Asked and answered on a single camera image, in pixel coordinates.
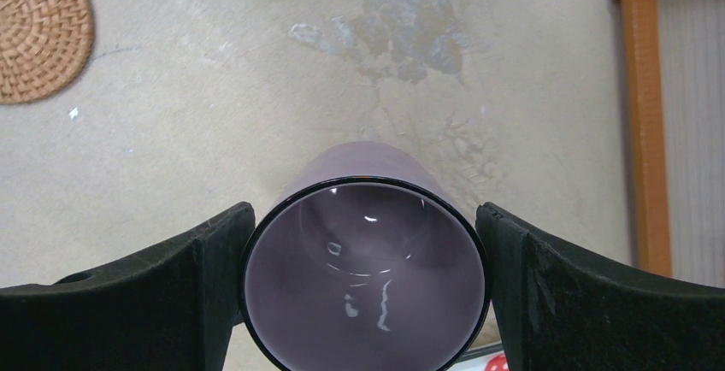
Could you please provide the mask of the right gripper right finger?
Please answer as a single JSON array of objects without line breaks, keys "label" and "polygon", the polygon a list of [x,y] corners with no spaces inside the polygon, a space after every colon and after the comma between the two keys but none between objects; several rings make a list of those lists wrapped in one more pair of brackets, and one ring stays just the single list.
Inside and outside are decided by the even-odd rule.
[{"label": "right gripper right finger", "polygon": [[510,369],[723,369],[723,289],[629,267],[493,203],[475,228]]}]

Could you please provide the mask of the pink purple mug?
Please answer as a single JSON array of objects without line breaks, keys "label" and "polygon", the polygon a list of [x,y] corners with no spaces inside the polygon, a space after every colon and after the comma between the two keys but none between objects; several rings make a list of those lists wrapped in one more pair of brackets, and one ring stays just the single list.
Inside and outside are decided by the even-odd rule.
[{"label": "pink purple mug", "polygon": [[240,305],[281,370],[446,370],[491,302],[480,236],[433,176],[374,141],[313,159],[241,259]]}]

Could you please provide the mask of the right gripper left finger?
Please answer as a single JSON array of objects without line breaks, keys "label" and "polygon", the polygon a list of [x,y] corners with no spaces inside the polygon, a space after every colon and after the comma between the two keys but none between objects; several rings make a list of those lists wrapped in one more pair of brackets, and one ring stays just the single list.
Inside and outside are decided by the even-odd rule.
[{"label": "right gripper left finger", "polygon": [[238,203],[52,285],[2,289],[2,369],[222,369],[241,322],[241,257],[254,226],[252,206]]}]

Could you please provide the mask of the woven rattan coaster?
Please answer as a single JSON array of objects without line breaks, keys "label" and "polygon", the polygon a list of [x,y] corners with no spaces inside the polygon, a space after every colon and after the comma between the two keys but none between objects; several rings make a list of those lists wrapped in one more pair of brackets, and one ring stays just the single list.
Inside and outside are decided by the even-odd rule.
[{"label": "woven rattan coaster", "polygon": [[32,103],[70,85],[94,32],[90,0],[1,0],[1,103]]}]

